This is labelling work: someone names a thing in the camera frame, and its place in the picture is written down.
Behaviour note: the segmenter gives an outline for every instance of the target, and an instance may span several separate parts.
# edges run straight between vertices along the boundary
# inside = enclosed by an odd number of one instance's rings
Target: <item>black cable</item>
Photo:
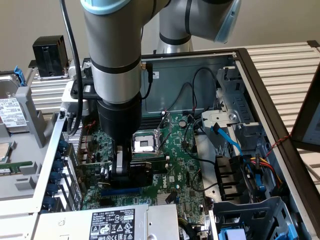
[[[182,217],[178,217],[178,226],[185,231],[190,240],[197,240],[197,233],[187,220]]]
[[[195,119],[193,118],[192,121],[190,121],[190,123],[186,126],[186,129],[185,129],[185,132],[184,132],[184,142],[187,143],[186,139],[187,139],[187,132],[188,132],[188,129],[190,127],[190,125],[192,124],[192,122],[194,121]],[[202,159],[202,158],[199,158],[199,157],[196,157],[196,156],[193,156],[189,151],[188,151],[188,148],[187,148],[187,144],[184,145],[184,150],[185,152],[194,160],[198,160],[200,162],[204,162],[204,163],[209,163],[209,164],[212,164],[213,167],[215,167],[215,162],[212,162],[212,161],[209,161],[209,160],[206,160],[206,159]]]
[[[185,89],[185,87],[190,86],[190,88],[192,89],[192,85],[190,82],[185,82],[182,87],[180,88],[179,94],[178,96],[175,98],[175,100],[172,102],[172,104],[166,109],[167,111],[169,111],[178,101],[178,99],[181,97],[181,94],[183,92],[183,90]]]
[[[190,182],[190,185],[191,185],[191,188],[196,191],[196,192],[199,192],[199,193],[202,193],[202,192],[205,192],[207,191],[208,189],[218,185],[217,182],[215,182],[214,184],[211,184],[210,186],[206,187],[205,189],[196,189],[195,186],[194,186],[194,181],[196,179],[196,177],[199,175],[199,173],[201,172],[201,170],[197,171],[197,173],[194,175],[194,177],[192,178],[191,182]]]
[[[146,91],[146,94],[141,99],[144,100],[149,96],[150,90],[151,90],[152,82],[149,82],[148,90]]]
[[[193,75],[193,79],[192,79],[192,106],[193,106],[193,109],[192,109],[192,115],[195,114],[195,110],[197,108],[197,99],[194,100],[195,98],[195,79],[196,79],[196,76],[197,74],[201,71],[201,70],[207,70],[210,72],[211,76],[212,76],[212,79],[213,79],[213,86],[214,86],[214,89],[213,89],[213,96],[214,96],[214,99],[213,99],[213,109],[215,109],[215,106],[216,106],[216,91],[217,91],[217,85],[216,85],[216,82],[218,81],[215,74],[212,72],[212,70],[209,68],[209,67],[206,67],[206,66],[203,66],[203,67],[200,67],[196,72],[195,74]]]
[[[78,107],[76,111],[74,126],[72,128],[72,123],[74,121],[74,114],[70,113],[68,116],[68,123],[67,123],[67,129],[66,129],[68,135],[73,136],[75,135],[75,133],[79,128],[81,116],[82,116],[82,108],[83,108],[82,75],[81,75],[81,68],[80,68],[80,61],[79,61],[77,46],[76,46],[74,34],[71,29],[71,24],[68,17],[65,0],[60,0],[60,6],[61,6],[62,15],[63,15],[64,25],[70,41],[70,46],[71,46],[71,51],[72,51],[74,66],[75,66],[75,73],[76,73],[75,81],[77,81],[77,87],[78,87]]]
[[[207,135],[206,132],[205,132],[205,130],[202,128],[202,126],[199,125],[199,122],[201,122],[201,121],[202,121],[201,118],[195,120],[195,122],[194,122],[194,124],[193,124],[193,130],[194,130],[195,127],[196,127],[197,129],[200,129],[205,135]]]
[[[247,164],[245,163],[244,166],[243,166],[243,169],[240,167],[240,170],[241,170],[241,173],[242,173],[242,176],[244,178],[244,181],[245,181],[245,184],[246,184],[246,187],[248,188],[248,191],[249,191],[249,196],[250,196],[250,201],[249,203],[251,202],[251,196],[253,196],[252,200],[254,203],[257,202],[257,199],[256,199],[256,194],[255,194],[255,190],[254,188],[252,187],[248,177],[247,177],[247,174],[246,174],[246,166]]]
[[[141,42],[142,42],[142,37],[144,36],[144,27],[141,29]]]

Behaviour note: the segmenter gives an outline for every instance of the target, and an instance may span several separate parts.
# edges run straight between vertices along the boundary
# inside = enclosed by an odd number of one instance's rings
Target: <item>black connector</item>
[[[182,110],[182,116],[188,116],[189,112],[187,110]]]
[[[197,145],[194,144],[194,145],[192,146],[192,153],[193,153],[193,154],[196,154],[197,152],[198,152]]]
[[[173,190],[170,195],[165,199],[165,202],[166,204],[170,204],[170,203],[174,203],[176,204],[177,203],[177,196],[178,196],[178,193],[176,190]]]
[[[255,168],[260,170],[260,155],[259,153],[255,154]]]
[[[214,126],[211,127],[211,130],[215,132],[215,134],[219,134],[218,130],[220,129],[220,125],[216,122]]]
[[[188,187],[188,188],[190,188],[191,187],[191,185],[190,185],[190,173],[187,171],[186,172],[186,174],[185,174],[185,184],[186,184],[186,186]]]

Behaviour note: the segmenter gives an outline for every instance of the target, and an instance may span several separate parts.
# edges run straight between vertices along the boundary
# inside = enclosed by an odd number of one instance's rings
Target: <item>power supply label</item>
[[[135,209],[92,214],[89,240],[134,240]]]
[[[0,117],[7,128],[27,125],[25,116],[16,98],[0,99]]]

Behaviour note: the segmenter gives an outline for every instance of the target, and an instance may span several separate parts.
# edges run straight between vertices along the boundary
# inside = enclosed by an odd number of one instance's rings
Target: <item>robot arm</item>
[[[132,169],[131,141],[142,120],[141,29],[160,10],[160,38],[183,45],[191,35],[225,41],[240,0],[81,0],[101,128],[113,139],[114,186],[139,181]]]
[[[160,12],[157,53],[190,52],[191,36],[225,43],[232,32],[241,0],[175,0]]]

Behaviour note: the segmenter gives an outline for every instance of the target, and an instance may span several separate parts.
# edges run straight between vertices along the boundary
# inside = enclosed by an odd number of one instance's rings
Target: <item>yellow wire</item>
[[[262,161],[262,162],[264,162],[264,163],[266,163],[266,164],[269,164],[270,165],[270,163],[269,162],[267,162],[267,160],[265,160],[265,159],[263,159],[262,157],[260,157],[260,160]],[[280,179],[280,177],[278,176],[278,174],[276,174],[276,177],[278,178],[278,180],[279,180],[279,183],[280,184],[282,184],[282,181],[281,181],[281,179]]]

